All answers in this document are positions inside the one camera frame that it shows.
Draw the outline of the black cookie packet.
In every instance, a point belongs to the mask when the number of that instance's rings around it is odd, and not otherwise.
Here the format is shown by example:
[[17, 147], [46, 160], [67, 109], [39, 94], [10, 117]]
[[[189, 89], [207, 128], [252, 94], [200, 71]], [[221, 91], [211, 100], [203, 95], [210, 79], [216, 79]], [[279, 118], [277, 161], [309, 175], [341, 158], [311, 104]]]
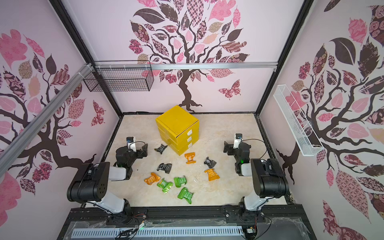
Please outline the black cookie packet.
[[204, 161], [204, 164], [207, 165], [210, 169], [212, 169], [212, 168], [215, 167], [215, 165], [217, 164], [217, 162], [214, 161], [214, 160], [211, 160], [211, 159], [209, 159], [209, 157], [207, 157], [207, 158], [205, 159], [205, 161]]
[[165, 151], [165, 149], [166, 149], [167, 147], [168, 147], [167, 145], [163, 145], [163, 144], [161, 144], [160, 147], [155, 148], [154, 150], [155, 150], [157, 153], [160, 153], [160, 154], [162, 155], [163, 152]]
[[170, 163], [168, 163], [168, 164], [161, 163], [158, 166], [157, 171], [164, 171], [166, 174], [169, 174], [171, 172], [171, 169], [172, 169], [172, 164], [170, 164]]

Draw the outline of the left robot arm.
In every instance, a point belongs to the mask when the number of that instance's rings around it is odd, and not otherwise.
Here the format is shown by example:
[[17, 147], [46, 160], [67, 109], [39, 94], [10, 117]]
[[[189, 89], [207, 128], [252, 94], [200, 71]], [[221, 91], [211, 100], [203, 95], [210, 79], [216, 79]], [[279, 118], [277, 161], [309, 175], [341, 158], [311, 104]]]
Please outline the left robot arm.
[[118, 148], [117, 161], [113, 165], [109, 162], [82, 164], [69, 185], [67, 199], [70, 202], [91, 204], [111, 215], [132, 216], [129, 201], [108, 191], [108, 183], [129, 180], [135, 160], [148, 156], [148, 144], [144, 143], [141, 149], [135, 150], [135, 143]]

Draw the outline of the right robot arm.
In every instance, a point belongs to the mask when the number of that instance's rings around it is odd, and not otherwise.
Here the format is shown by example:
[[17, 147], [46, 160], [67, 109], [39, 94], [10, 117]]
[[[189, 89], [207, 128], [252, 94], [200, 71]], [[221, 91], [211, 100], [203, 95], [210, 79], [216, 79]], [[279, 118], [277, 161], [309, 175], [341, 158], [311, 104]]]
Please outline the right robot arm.
[[251, 145], [234, 141], [224, 142], [223, 152], [236, 160], [235, 171], [241, 177], [251, 177], [253, 190], [239, 202], [239, 214], [260, 212], [272, 199], [279, 199], [290, 192], [289, 184], [277, 159], [251, 159]]

